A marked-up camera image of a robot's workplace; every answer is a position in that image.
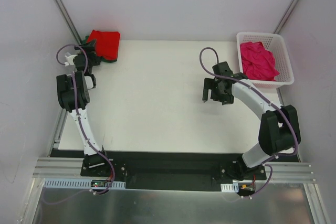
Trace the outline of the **red t shirt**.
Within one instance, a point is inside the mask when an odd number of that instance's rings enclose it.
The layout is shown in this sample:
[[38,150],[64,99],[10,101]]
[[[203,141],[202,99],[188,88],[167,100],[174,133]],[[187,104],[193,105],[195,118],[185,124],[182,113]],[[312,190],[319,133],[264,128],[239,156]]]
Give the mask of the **red t shirt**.
[[97,40],[96,53],[98,57],[108,60],[118,60],[120,37],[121,35],[118,31],[93,30],[89,35],[88,41]]

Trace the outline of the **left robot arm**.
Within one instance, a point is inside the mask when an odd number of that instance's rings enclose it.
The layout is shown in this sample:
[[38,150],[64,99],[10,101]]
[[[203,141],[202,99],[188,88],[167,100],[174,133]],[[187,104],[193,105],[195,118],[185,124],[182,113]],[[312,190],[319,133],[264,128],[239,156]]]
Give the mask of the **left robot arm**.
[[56,77],[57,99],[60,107],[70,114],[80,134],[83,167],[105,176],[111,171],[111,163],[95,138],[88,116],[89,91],[97,86],[92,69],[101,64],[96,53],[96,40],[81,45],[64,45],[57,51],[56,60],[64,67],[73,67],[71,74]]

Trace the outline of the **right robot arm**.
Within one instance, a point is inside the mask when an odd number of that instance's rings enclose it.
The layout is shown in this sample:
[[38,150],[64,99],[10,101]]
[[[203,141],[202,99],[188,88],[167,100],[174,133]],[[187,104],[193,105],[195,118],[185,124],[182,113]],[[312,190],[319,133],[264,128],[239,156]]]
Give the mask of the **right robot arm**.
[[227,62],[212,67],[212,78],[204,80],[202,100],[223,105],[241,100],[260,120],[258,142],[225,169],[232,179],[248,179],[261,165],[280,153],[296,151],[301,141],[297,110],[292,105],[271,102],[243,73],[233,73]]

